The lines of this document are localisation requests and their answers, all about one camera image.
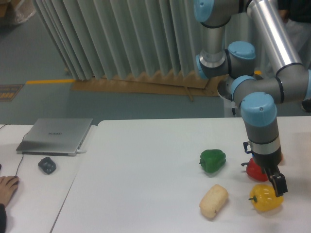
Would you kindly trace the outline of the operator black sleeve forearm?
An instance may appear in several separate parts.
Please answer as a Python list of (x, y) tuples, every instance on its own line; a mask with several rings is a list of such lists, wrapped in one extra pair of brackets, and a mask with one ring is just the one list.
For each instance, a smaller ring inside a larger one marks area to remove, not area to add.
[(7, 225), (7, 214), (3, 204), (0, 204), (0, 233), (5, 233)]

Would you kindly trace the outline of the operator hand on mouse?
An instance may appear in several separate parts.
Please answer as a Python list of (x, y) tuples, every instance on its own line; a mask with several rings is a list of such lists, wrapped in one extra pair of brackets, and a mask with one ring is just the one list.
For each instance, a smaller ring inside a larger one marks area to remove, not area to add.
[(13, 194), (15, 192), (11, 191), (10, 181), (14, 176), (2, 176), (0, 178), (0, 203), (7, 207)]

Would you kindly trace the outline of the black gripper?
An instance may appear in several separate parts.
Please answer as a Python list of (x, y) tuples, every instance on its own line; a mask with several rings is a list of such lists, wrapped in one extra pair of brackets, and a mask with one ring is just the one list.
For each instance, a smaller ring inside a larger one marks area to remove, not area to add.
[(261, 167), (262, 173), (270, 181), (275, 190), (276, 197), (281, 197), (288, 192), (285, 176), (280, 172), (278, 165), (282, 160), (281, 147), (272, 153), (261, 154), (247, 150), (250, 142), (243, 142), (244, 152), (251, 154), (254, 162)]

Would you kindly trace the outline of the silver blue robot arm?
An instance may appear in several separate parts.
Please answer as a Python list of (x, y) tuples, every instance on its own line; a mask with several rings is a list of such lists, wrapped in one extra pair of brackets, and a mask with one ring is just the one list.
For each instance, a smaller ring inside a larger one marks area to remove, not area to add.
[[(205, 32), (205, 44), (196, 56), (199, 75), (204, 79), (228, 74), (232, 101), (244, 120), (248, 141), (246, 153), (267, 174), (280, 197), (287, 192), (285, 176), (279, 171), (281, 146), (276, 105), (311, 96), (311, 72), (301, 63), (285, 30), (275, 0), (196, 0), (194, 15)], [(254, 21), (265, 46), (273, 78), (254, 77), (255, 49), (247, 42), (223, 45), (225, 25), (233, 15), (247, 13)]]

